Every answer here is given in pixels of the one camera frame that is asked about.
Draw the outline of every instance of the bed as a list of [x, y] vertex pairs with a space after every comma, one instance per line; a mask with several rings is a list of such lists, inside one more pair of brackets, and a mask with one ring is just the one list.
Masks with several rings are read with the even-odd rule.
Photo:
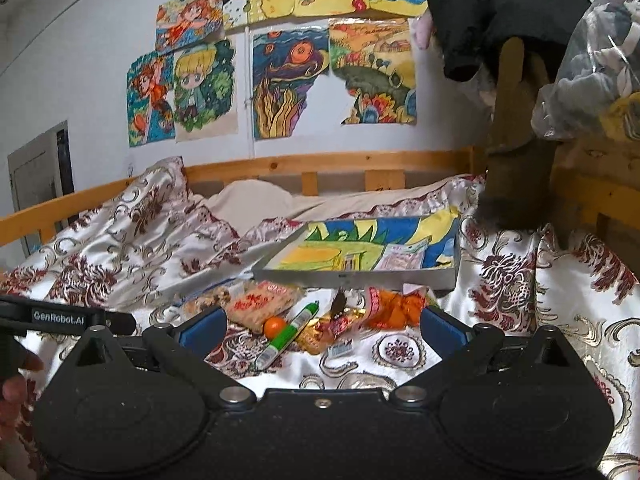
[[[537, 231], [497, 230], [473, 213], [484, 180], [476, 149], [457, 152], [359, 152], [258, 158], [184, 168], [169, 158], [134, 179], [77, 192], [0, 220], [0, 245], [39, 231], [48, 240], [0, 280], [0, 290], [36, 299], [132, 312], [139, 330], [174, 320], [172, 305], [194, 291], [250, 270], [273, 244], [308, 220], [429, 215], [445, 207], [462, 215], [463, 261], [454, 291], [440, 306], [467, 324], [491, 322], [513, 335], [541, 324], [559, 326], [607, 397], [616, 421], [602, 462], [610, 478], [638, 478], [640, 428], [640, 289], [633, 272], [603, 242], [612, 222], [639, 229], [640, 192], [558, 167], [556, 200], [569, 204], [575, 226], [562, 250], [551, 225]], [[364, 174], [364, 192], [325, 196], [326, 174]], [[412, 186], [415, 173], [446, 176]], [[264, 179], [295, 176], [292, 194]], [[220, 182], [204, 198], [190, 189]], [[79, 214], [56, 234], [55, 223]], [[326, 291], [315, 290], [322, 300]], [[46, 361], [30, 380], [31, 400], [73, 345], [71, 338], [29, 334], [26, 345]], [[363, 334], [355, 355], [286, 352], [265, 373], [249, 362], [264, 338], [230, 325], [207, 361], [253, 389], [268, 387], [372, 388], [389, 391], [438, 361], [417, 329]], [[34, 478], [39, 467], [29, 411], [20, 426], [20, 453], [11, 473]]]

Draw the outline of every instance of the snack package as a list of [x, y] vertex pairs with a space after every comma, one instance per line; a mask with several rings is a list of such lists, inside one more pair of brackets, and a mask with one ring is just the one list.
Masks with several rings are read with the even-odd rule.
[[229, 321], [262, 333], [267, 319], [292, 307], [303, 294], [303, 290], [296, 286], [260, 282], [223, 308]]
[[409, 294], [369, 287], [365, 290], [366, 319], [364, 326], [383, 330], [401, 330], [420, 326], [420, 314], [427, 304], [433, 304], [427, 288]]
[[201, 294], [184, 302], [181, 307], [182, 317], [191, 319], [203, 310], [215, 305], [225, 308], [229, 303], [237, 300], [248, 290], [254, 288], [254, 286], [254, 280], [236, 279], [208, 288]]
[[339, 290], [331, 311], [312, 319], [300, 333], [296, 342], [311, 355], [320, 355], [332, 347], [345, 332], [358, 326], [366, 311], [348, 305], [343, 291]]

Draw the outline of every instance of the door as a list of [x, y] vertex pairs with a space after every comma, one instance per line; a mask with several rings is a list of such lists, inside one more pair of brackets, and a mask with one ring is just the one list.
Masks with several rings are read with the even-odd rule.
[[[52, 200], [73, 192], [71, 164], [68, 158], [68, 135], [66, 124], [36, 137], [8, 157], [9, 176], [14, 199], [14, 210]], [[56, 225], [57, 231], [66, 222]], [[38, 233], [22, 239], [25, 256], [33, 254], [46, 240]]]

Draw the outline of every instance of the blue gripper pad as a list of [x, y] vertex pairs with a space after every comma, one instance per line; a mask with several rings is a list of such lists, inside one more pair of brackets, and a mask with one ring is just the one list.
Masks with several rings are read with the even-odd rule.
[[225, 311], [220, 307], [207, 309], [179, 329], [178, 344], [204, 359], [225, 337]]
[[473, 337], [471, 327], [437, 307], [427, 307], [420, 314], [420, 333], [442, 359], [460, 350]]

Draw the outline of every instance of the metal bolt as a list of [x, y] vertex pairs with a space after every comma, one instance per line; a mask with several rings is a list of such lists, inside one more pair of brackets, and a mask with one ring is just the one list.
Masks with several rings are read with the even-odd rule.
[[229, 404], [239, 404], [251, 398], [251, 390], [244, 386], [228, 386], [220, 392], [220, 399]]
[[421, 402], [427, 398], [427, 392], [420, 386], [401, 386], [396, 390], [396, 397], [403, 402]]
[[331, 401], [329, 399], [316, 399], [315, 405], [316, 408], [324, 410], [331, 405]]

